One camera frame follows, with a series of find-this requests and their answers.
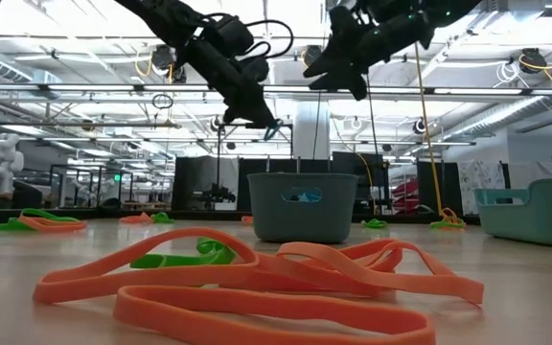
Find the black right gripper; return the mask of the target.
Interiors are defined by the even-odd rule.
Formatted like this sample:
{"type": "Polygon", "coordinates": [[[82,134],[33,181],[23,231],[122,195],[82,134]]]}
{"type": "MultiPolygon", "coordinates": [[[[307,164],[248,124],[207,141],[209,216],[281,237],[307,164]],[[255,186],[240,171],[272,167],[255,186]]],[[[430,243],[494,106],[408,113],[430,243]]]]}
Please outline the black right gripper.
{"type": "MultiPolygon", "coordinates": [[[[329,11],[331,37],[323,48],[310,45],[303,61],[305,78],[338,69],[363,72],[391,59],[392,55],[419,43],[428,48],[434,37],[434,0],[356,0],[329,11]]],[[[328,73],[310,84],[310,90],[348,90],[356,100],[368,95],[359,74],[328,73]]]]}

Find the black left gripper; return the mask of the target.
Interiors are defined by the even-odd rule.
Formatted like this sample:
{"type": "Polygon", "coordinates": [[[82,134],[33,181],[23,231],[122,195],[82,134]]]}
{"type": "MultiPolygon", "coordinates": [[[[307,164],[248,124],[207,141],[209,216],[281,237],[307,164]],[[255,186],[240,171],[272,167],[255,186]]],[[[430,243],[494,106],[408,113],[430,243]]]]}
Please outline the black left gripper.
{"type": "Polygon", "coordinates": [[[239,59],[259,46],[252,33],[231,14],[202,15],[198,25],[201,32],[193,34],[180,49],[179,63],[190,64],[221,96],[234,96],[224,100],[227,109],[223,122],[244,119],[263,127],[275,124],[265,103],[264,87],[256,84],[268,75],[266,58],[239,59]]]}

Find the blue rubber band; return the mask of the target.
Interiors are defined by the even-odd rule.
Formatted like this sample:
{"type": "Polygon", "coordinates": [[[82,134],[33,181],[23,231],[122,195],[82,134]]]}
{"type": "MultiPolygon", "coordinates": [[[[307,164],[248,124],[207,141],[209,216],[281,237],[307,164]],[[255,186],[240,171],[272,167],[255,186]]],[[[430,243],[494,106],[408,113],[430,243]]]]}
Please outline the blue rubber band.
{"type": "Polygon", "coordinates": [[[322,199],[322,191],[318,188],[294,187],[281,192],[281,198],[286,202],[316,203],[322,199]]]}
{"type": "Polygon", "coordinates": [[[276,135],[276,133],[280,130],[283,124],[284,124],[284,121],[282,119],[277,119],[273,124],[268,125],[266,127],[263,140],[264,141],[271,140],[276,135]]]}

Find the blue plastic basket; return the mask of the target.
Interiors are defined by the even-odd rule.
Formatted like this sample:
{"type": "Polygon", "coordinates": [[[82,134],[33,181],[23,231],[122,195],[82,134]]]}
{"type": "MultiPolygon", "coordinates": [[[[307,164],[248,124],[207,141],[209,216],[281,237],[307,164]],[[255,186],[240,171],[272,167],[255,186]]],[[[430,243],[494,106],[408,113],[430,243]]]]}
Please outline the blue plastic basket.
{"type": "Polygon", "coordinates": [[[256,236],[264,242],[341,243],[350,234],[357,178],[344,173],[262,172],[247,176],[256,236]],[[318,188],[316,203],[286,202],[281,192],[318,188]]]}

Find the white pillar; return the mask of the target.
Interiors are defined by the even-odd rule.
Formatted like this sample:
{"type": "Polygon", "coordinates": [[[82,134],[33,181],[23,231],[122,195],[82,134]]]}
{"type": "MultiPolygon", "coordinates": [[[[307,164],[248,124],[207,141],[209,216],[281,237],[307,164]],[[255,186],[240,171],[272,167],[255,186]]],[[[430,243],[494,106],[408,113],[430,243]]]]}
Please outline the white pillar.
{"type": "Polygon", "coordinates": [[[299,102],[293,117],[294,156],[327,160],[330,157],[331,111],[327,102],[299,102]]]}

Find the black mesh computer case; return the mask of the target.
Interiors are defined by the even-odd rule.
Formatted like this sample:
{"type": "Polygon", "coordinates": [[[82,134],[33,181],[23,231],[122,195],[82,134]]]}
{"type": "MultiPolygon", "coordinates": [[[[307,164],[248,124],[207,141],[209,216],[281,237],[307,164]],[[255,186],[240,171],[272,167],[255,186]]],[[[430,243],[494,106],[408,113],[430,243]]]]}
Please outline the black mesh computer case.
{"type": "Polygon", "coordinates": [[[333,152],[333,173],[352,174],[357,177],[354,213],[380,214],[390,205],[388,168],[382,155],[373,153],[333,152]]]}

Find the red rack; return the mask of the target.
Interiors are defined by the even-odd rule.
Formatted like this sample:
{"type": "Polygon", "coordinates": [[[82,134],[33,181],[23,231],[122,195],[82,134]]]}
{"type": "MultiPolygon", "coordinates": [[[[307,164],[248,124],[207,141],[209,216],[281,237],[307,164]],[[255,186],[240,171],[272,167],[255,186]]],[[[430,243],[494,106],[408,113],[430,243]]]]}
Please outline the red rack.
{"type": "Polygon", "coordinates": [[[417,178],[399,184],[393,191],[393,210],[396,214],[415,213],[419,207],[419,183],[417,178]]]}

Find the white patterned cover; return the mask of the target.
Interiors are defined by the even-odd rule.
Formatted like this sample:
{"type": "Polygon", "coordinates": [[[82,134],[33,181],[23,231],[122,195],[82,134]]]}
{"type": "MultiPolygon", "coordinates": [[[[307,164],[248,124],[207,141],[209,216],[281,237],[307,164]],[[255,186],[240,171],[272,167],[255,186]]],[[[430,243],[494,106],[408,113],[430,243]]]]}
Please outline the white patterned cover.
{"type": "Polygon", "coordinates": [[[505,188],[504,173],[499,162],[464,161],[457,164],[457,169],[463,216],[478,215],[478,207],[474,194],[476,189],[505,188]]]}

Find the green plastic basket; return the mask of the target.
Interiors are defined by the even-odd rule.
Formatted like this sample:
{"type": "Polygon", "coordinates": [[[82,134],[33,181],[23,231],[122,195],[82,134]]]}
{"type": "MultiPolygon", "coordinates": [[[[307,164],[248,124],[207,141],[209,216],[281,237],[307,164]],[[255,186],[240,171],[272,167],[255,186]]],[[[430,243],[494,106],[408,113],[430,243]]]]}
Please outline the green plastic basket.
{"type": "Polygon", "coordinates": [[[474,196],[488,235],[552,246],[552,178],[526,189],[476,189],[474,196]]]}

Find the silver ceiling duct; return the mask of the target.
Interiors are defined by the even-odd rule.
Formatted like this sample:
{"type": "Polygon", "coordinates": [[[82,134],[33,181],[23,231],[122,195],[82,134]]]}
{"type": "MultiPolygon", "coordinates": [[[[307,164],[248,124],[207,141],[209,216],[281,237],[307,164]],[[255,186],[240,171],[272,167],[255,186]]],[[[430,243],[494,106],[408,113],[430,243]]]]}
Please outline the silver ceiling duct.
{"type": "Polygon", "coordinates": [[[514,103],[503,103],[445,131],[443,139],[454,141],[462,137],[479,136],[548,110],[552,110],[552,96],[534,96],[514,103]]]}

